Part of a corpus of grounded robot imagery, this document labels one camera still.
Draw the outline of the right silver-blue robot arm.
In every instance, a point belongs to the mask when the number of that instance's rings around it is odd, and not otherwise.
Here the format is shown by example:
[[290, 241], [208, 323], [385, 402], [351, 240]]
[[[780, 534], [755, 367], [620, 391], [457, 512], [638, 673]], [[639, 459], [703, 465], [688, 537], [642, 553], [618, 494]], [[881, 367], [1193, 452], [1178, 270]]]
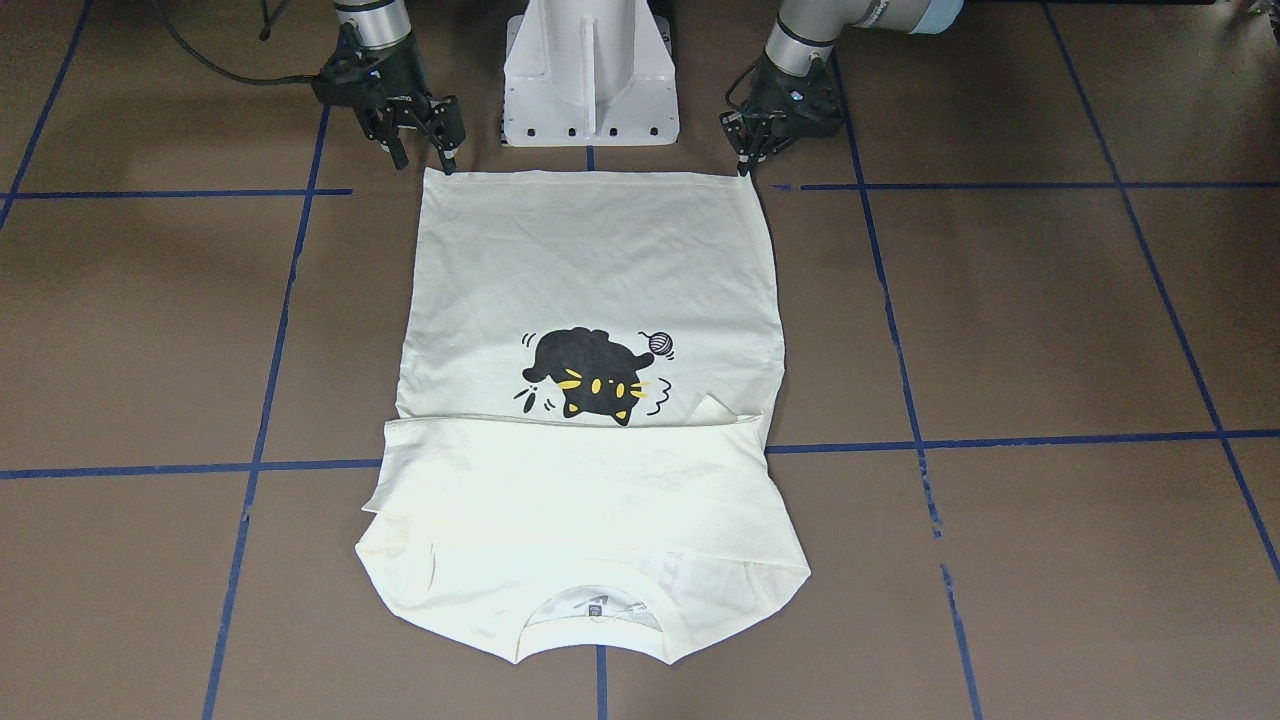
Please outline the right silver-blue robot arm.
[[348, 108], [364, 136], [380, 143], [396, 169], [408, 165], [402, 129], [415, 129], [436, 150], [442, 170], [456, 172], [466, 140], [456, 96], [435, 96], [403, 1], [334, 1], [340, 46], [310, 81], [317, 100]]

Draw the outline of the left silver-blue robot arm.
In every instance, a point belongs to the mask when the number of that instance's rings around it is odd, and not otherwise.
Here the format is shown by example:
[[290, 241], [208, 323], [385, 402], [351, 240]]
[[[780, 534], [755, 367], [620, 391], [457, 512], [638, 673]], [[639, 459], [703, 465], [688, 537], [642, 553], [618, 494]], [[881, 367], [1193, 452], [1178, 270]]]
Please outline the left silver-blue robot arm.
[[938, 35], [961, 1], [783, 1], [760, 56], [724, 94], [719, 127], [748, 176], [803, 138], [844, 124], [829, 56], [846, 28]]

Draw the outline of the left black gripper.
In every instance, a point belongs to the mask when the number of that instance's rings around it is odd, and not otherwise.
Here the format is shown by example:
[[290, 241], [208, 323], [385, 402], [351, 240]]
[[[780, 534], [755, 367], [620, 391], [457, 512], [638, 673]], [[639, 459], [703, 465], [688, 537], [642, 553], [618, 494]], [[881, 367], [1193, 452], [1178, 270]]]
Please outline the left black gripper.
[[726, 90], [724, 102], [719, 126], [740, 177], [800, 138], [832, 137], [844, 126], [829, 64], [817, 56], [806, 74], [791, 76], [763, 55]]

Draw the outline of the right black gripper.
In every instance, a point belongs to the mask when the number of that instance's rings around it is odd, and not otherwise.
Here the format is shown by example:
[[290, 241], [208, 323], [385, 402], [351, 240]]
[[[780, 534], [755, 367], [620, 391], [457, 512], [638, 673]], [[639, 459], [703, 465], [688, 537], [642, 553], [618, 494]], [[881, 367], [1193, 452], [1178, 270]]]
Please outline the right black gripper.
[[415, 129], [435, 147], [442, 170], [457, 170], [456, 155], [466, 140], [465, 120], [456, 96], [434, 97], [412, 35], [388, 47], [374, 49], [358, 38], [353, 22], [340, 24], [340, 45], [311, 79], [320, 104], [348, 108], [365, 137], [379, 142], [396, 170], [408, 155], [402, 129]]

